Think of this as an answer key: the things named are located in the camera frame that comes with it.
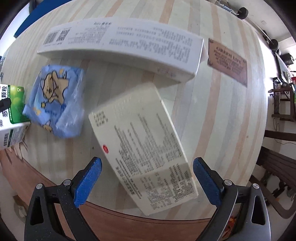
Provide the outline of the long white box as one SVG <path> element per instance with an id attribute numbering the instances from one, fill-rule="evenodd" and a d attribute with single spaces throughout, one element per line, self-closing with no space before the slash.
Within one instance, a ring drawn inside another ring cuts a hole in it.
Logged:
<path id="1" fill-rule="evenodd" d="M 102 60 L 163 75 L 178 82 L 196 77 L 208 57 L 204 39 L 155 21 L 84 19 L 49 30 L 37 53 L 47 58 Z"/>

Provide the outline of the brown label patch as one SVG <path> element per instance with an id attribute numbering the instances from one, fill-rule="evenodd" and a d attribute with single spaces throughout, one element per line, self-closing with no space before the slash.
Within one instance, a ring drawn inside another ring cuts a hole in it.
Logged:
<path id="1" fill-rule="evenodd" d="M 247 61 L 217 41 L 208 43 L 208 65 L 247 87 Z"/>

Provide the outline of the blue cartoon tissue pack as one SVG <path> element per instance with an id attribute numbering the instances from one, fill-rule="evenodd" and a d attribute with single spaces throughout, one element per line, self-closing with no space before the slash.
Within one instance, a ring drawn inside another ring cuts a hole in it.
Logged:
<path id="1" fill-rule="evenodd" d="M 23 115 L 59 138 L 81 134 L 84 121 L 84 70 L 43 66 L 25 100 Z"/>

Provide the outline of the green white medicine box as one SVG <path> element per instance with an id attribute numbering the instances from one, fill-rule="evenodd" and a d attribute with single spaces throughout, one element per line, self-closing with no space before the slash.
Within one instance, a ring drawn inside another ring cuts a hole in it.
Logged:
<path id="1" fill-rule="evenodd" d="M 23 140 L 30 120 L 23 115 L 25 90 L 21 86 L 1 84 L 1 100 L 11 99 L 11 107 L 1 112 L 1 149 L 6 149 Z"/>

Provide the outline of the cream medicine box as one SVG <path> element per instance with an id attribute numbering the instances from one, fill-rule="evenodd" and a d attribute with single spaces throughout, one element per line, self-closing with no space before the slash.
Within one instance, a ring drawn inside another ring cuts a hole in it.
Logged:
<path id="1" fill-rule="evenodd" d="M 181 142 L 153 83 L 100 105 L 89 120 L 107 161 L 143 214 L 198 196 Z"/>

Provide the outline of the striped beige tablecloth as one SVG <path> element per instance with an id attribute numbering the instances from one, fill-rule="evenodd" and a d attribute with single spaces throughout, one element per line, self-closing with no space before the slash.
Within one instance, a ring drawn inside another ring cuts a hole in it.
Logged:
<path id="1" fill-rule="evenodd" d="M 195 79 L 177 83 L 137 68 L 88 60 L 49 60 L 37 54 L 50 28 L 67 22 L 115 16 L 149 19 L 212 39 L 247 61 L 247 86 L 200 64 Z M 245 22 L 208 1 L 71 1 L 44 15 L 17 37 L 2 68 L 3 82 L 29 87 L 42 66 L 61 64 L 85 70 L 86 120 L 81 136 L 56 138 L 32 124 L 14 157 L 27 161 L 60 184 L 84 168 L 93 156 L 103 171 L 88 201 L 108 209 L 144 216 L 119 182 L 91 128 L 88 114 L 98 105 L 151 81 L 168 110 L 188 162 L 202 157 L 223 179 L 245 186 L 262 145 L 267 116 L 264 63 L 255 32 Z"/>

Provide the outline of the dark wooden chair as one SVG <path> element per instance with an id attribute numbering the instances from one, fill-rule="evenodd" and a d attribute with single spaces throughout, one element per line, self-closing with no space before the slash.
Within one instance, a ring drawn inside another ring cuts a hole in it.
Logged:
<path id="1" fill-rule="evenodd" d="M 281 101 L 290 103 L 290 114 L 280 114 L 275 111 L 272 117 L 279 118 L 282 121 L 295 122 L 295 89 L 293 85 L 284 82 L 281 87 L 276 87 L 268 92 L 273 96 L 274 109 L 278 108 Z M 295 133 L 266 130 L 264 136 L 276 140 L 295 142 Z M 278 177 L 283 187 L 289 187 L 295 191 L 295 159 L 262 147 L 257 159 L 257 165 L 262 166 L 266 170 L 266 173 Z M 285 209 L 276 200 L 276 196 L 267 189 L 263 179 L 258 180 L 252 175 L 250 182 L 259 184 L 266 201 L 282 218 L 288 219 L 295 213 L 295 201 L 293 201 L 289 209 Z"/>

